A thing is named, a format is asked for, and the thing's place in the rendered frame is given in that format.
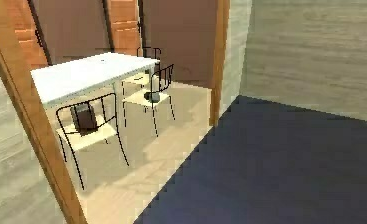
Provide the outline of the small dark grey object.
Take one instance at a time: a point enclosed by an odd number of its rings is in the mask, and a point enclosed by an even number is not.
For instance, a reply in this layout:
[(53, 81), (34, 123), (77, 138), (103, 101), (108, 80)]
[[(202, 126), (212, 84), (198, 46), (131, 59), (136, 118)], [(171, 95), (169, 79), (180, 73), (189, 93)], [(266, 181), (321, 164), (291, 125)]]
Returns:
[(145, 92), (144, 98), (152, 103), (160, 101), (160, 95), (157, 92)]

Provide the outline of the dark brown box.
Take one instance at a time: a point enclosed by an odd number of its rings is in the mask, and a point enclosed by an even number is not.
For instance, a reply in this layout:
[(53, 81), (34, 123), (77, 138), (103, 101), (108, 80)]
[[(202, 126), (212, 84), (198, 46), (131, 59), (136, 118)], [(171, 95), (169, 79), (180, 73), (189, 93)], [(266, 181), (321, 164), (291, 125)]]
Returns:
[(73, 123), (78, 131), (93, 131), (97, 129), (94, 108), (87, 103), (74, 105), (70, 109)]

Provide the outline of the white table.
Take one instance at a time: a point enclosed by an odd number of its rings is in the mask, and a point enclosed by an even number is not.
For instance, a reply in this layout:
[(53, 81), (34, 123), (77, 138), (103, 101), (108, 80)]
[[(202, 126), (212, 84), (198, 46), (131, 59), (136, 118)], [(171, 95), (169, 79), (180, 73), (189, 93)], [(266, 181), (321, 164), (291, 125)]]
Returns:
[(68, 100), (112, 85), (141, 71), (154, 71), (158, 59), (102, 53), (31, 71), (31, 77), (50, 123), (54, 110)]

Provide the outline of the brown panel orange frame window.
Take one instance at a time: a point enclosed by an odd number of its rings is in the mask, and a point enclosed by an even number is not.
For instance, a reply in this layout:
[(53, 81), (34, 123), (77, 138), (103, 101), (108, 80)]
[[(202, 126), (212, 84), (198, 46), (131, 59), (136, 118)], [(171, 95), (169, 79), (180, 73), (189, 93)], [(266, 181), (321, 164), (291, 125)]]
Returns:
[(111, 51), (108, 0), (28, 0), (50, 65)]
[(210, 88), (217, 0), (142, 0), (148, 46), (160, 48), (176, 82)]

